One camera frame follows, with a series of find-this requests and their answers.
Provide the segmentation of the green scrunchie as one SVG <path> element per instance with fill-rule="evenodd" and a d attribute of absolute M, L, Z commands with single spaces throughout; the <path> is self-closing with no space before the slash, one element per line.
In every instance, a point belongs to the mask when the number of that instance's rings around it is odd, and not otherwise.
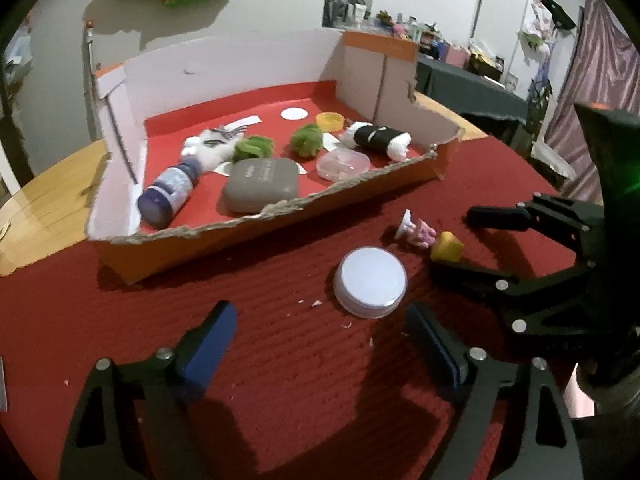
<path fill-rule="evenodd" d="M 291 136 L 290 150 L 300 158 L 316 158 L 322 148 L 323 132 L 316 124 L 304 125 Z"/>
<path fill-rule="evenodd" d="M 232 162 L 250 158 L 270 158 L 273 154 L 274 142 L 266 136 L 247 136 L 235 144 Z"/>

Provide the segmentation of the white fluffy bunny hair clip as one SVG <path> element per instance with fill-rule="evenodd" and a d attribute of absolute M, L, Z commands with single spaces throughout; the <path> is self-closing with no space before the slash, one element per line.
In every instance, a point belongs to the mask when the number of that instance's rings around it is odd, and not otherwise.
<path fill-rule="evenodd" d="M 198 136 L 189 136 L 184 140 L 180 157 L 195 159 L 203 172 L 214 171 L 224 162 L 230 162 L 236 144 L 244 138 L 245 133 L 245 126 L 206 129 Z"/>

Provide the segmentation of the pink curtain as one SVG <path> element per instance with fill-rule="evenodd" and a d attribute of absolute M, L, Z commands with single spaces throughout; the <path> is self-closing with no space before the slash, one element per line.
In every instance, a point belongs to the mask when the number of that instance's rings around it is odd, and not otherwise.
<path fill-rule="evenodd" d="M 603 0 L 586 0 L 573 65 L 546 133 L 546 143 L 576 174 L 561 185 L 560 193 L 600 204 L 600 179 L 574 110 L 576 103 L 639 111 L 639 52 L 616 26 Z"/>

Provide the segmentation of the white wardrobe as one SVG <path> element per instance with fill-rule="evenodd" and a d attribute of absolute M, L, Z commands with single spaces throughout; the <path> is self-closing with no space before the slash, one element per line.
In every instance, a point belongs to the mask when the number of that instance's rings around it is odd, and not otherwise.
<path fill-rule="evenodd" d="M 551 10 L 554 0 L 480 0 L 471 44 L 499 71 L 506 90 L 526 99 L 532 84 L 549 81 L 558 96 L 570 71 L 584 0 Z"/>

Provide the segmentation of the dark blue ink bottle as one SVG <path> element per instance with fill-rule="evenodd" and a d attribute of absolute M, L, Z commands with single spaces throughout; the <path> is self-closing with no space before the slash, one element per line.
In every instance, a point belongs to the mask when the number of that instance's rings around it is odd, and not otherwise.
<path fill-rule="evenodd" d="M 189 199 L 202 175 L 200 162 L 193 156 L 180 159 L 165 169 L 137 200 L 141 219 L 155 229 L 165 229 Z"/>

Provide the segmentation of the dark cloth side table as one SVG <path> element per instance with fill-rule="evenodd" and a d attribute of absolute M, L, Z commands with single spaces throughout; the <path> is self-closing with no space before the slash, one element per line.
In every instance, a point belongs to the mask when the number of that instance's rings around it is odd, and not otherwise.
<path fill-rule="evenodd" d="M 500 84 L 457 66 L 418 56 L 416 91 L 460 116 L 490 117 L 526 124 L 527 103 Z"/>

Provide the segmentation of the grey eye shadow case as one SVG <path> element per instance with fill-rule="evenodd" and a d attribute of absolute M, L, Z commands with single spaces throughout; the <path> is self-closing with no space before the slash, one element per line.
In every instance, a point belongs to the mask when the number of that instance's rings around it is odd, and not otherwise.
<path fill-rule="evenodd" d="M 265 206 L 299 196 L 299 169 L 288 158 L 248 158 L 230 169 L 221 198 L 234 214 L 258 214 Z"/>

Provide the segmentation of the orange cardboard box tray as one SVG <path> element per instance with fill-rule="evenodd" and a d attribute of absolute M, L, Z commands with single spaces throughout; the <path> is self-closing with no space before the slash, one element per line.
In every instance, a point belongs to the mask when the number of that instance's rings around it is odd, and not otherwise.
<path fill-rule="evenodd" d="M 462 137 L 416 96 L 409 41 L 333 28 L 213 36 L 93 78 L 108 159 L 86 224 L 134 284 L 406 185 Z"/>

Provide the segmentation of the white black socks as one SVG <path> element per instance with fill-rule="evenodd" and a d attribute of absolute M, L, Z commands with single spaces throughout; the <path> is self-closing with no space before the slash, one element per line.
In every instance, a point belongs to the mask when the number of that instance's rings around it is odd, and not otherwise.
<path fill-rule="evenodd" d="M 392 162 L 403 162 L 412 143 L 410 133 L 376 126 L 370 122 L 353 122 L 340 135 L 340 141 L 352 150 L 363 148 L 379 155 L 386 155 Z"/>

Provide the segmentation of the clear plastic small box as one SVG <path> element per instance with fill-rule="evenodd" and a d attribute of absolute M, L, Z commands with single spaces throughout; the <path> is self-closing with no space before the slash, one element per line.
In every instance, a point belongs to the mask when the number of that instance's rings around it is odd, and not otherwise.
<path fill-rule="evenodd" d="M 348 148 L 336 148 L 319 157 L 316 162 L 319 177 L 331 182 L 356 178 L 369 168 L 370 159 L 366 154 Z"/>

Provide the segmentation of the yellow bottle cap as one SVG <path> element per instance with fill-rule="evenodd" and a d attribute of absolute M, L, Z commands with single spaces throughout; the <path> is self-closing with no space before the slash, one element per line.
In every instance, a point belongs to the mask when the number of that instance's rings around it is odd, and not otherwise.
<path fill-rule="evenodd" d="M 316 116 L 316 125 L 322 132 L 340 132 L 345 127 L 345 117 L 337 112 L 322 112 Z"/>

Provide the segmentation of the white round tin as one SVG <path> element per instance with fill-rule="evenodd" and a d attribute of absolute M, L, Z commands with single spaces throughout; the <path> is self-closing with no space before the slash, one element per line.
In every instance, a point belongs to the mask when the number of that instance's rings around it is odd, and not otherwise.
<path fill-rule="evenodd" d="M 360 247 L 349 252 L 334 274 L 338 303 L 357 318 L 377 320 L 391 314 L 408 287 L 405 267 L 391 252 Z"/>

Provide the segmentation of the yellow pink doll figure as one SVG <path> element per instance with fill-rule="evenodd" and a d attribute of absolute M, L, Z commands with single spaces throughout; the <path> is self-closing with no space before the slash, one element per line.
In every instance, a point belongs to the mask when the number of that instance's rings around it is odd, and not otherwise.
<path fill-rule="evenodd" d="M 427 250 L 432 261 L 459 262 L 464 244 L 453 232 L 437 232 L 424 220 L 406 209 L 395 232 L 395 240 L 404 240 L 409 245 Z"/>

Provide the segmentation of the red knitted table cloth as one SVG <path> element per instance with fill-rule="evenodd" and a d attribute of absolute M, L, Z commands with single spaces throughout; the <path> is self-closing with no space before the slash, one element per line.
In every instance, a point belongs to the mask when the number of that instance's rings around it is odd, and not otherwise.
<path fill-rule="evenodd" d="M 220 300 L 238 329 L 206 396 L 191 406 L 198 443 L 219 479 L 415 479 L 452 416 L 397 310 L 349 315 L 333 275 L 360 246 L 405 266 L 406 301 L 430 306 L 469 346 L 503 357 L 491 312 L 433 284 L 420 252 L 396 246 L 406 210 L 462 240 L 480 266 L 534 278 L 572 254 L 536 232 L 471 231 L 475 205 L 512 206 L 549 183 L 501 142 L 465 141 L 440 180 L 290 226 L 135 285 L 79 243 L 1 281 L 2 426 L 34 475 L 53 479 L 68 425 L 96 361 L 124 364 L 175 344 Z"/>

